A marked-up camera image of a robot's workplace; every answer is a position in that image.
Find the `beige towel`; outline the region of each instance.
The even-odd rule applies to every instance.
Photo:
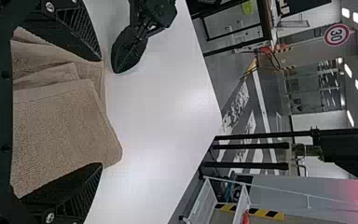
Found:
[[[20,29],[16,30],[17,33],[15,32],[15,34],[17,35],[11,40],[13,79],[19,79],[66,63],[75,63],[79,78],[91,79],[103,105],[105,104],[104,76],[108,72],[106,61],[96,63],[84,60],[74,53],[48,42],[46,42],[48,44],[44,44],[44,40],[27,33],[23,29],[23,32],[18,32]]]
[[[122,149],[90,80],[14,92],[11,185],[18,197]]]
[[[75,64],[66,63],[13,80],[13,90],[33,89],[79,79]]]

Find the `white table surface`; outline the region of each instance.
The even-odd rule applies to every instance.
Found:
[[[85,0],[103,50],[129,24],[126,0]],[[184,0],[141,62],[106,78],[107,112],[123,146],[103,172],[86,223],[168,223],[221,126],[212,82]]]

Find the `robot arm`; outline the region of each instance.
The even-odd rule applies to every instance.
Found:
[[[129,0],[130,25],[120,33],[112,47],[115,73],[135,66],[145,52],[147,39],[168,29],[176,17],[175,0]]]

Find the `screw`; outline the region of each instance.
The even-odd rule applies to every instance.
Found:
[[[4,145],[2,145],[1,150],[3,152],[9,152],[10,151],[10,146],[7,145],[7,144],[4,144]]]
[[[47,216],[46,216],[46,223],[51,223],[54,221],[54,213],[49,213]]]
[[[52,3],[50,2],[46,2],[46,9],[48,10],[48,12],[53,13],[55,11],[55,7]]]
[[[2,71],[1,77],[4,80],[10,80],[10,73],[8,71]]]

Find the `speed limit sign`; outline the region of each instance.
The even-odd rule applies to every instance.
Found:
[[[345,43],[351,35],[350,28],[345,24],[334,24],[324,33],[324,41],[329,46],[339,46]]]

